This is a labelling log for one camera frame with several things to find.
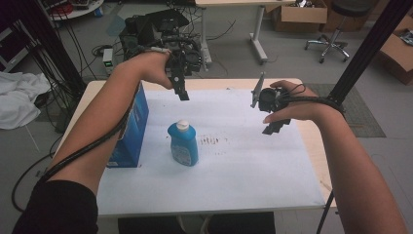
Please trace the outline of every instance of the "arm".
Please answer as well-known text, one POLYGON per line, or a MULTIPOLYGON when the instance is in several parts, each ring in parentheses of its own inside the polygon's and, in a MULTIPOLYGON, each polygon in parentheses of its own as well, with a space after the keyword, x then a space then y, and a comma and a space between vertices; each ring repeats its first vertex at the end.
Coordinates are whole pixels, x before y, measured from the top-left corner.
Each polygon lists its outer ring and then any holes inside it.
MULTIPOLYGON (((119 64, 79 117, 49 168, 112 130, 128 110, 141 80, 171 89, 172 85, 165 74, 168 57, 168 54, 144 53, 119 64)), ((75 181, 90 188, 96 194, 118 135, 119 133, 75 160, 50 180, 75 181)))
MULTIPOLYGON (((280 81, 271 87, 290 91, 296 85, 280 81)), ((300 96, 315 94, 307 90, 300 96)), ((289 118, 312 120, 319 127, 346 233, 407 233, 389 187, 341 113, 324 104, 296 102, 267 116, 264 123, 289 118)))

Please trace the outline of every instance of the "sleeve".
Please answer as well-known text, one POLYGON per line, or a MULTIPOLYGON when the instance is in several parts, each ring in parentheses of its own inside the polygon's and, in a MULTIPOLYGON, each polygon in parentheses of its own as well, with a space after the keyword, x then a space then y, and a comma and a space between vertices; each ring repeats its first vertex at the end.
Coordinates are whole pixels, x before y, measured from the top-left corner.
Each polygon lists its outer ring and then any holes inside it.
POLYGON ((38 183, 13 234, 97 233, 97 204, 86 186, 66 180, 38 183))

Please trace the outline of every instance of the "blue bottle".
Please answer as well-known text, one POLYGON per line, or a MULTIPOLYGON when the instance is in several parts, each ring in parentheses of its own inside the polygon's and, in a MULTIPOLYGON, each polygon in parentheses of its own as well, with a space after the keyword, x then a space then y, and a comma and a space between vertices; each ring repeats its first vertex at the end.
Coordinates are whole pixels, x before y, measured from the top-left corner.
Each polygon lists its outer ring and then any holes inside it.
POLYGON ((198 162, 198 146, 195 129, 186 120, 179 120, 170 125, 170 150, 176 162, 192 167, 198 162))

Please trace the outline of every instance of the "bottle cap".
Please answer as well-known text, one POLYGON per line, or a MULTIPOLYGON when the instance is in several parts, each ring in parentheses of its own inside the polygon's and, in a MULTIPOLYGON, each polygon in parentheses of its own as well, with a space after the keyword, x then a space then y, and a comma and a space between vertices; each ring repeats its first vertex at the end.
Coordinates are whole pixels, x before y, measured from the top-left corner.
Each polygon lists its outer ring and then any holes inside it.
POLYGON ((176 122, 176 128, 181 132, 185 132, 189 129, 189 122, 187 120, 179 120, 176 122))

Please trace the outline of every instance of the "hand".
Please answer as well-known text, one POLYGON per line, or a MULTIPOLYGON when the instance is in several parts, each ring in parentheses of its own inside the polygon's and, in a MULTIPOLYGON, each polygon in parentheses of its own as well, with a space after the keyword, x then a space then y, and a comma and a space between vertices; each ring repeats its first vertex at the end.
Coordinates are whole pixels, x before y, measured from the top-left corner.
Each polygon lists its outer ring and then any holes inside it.
MULTIPOLYGON (((311 91, 310 89, 306 88, 305 86, 298 86, 297 84, 291 83, 289 81, 278 81, 270 85, 272 88, 285 88, 290 92, 292 97, 317 97, 317 95, 311 91)), ((276 111, 270 115, 268 115, 264 119, 264 124, 268 124, 271 122, 276 122, 279 120, 284 119, 298 119, 298 120, 313 120, 317 121, 318 118, 322 113, 329 113, 330 109, 333 112, 338 111, 334 110, 333 108, 316 103, 311 101, 298 101, 290 103, 286 108, 276 111)))
POLYGON ((165 73, 165 65, 169 59, 169 54, 146 52, 125 61, 125 63, 133 70, 138 71, 137 76, 141 80, 159 84, 170 90, 172 89, 172 83, 165 73))

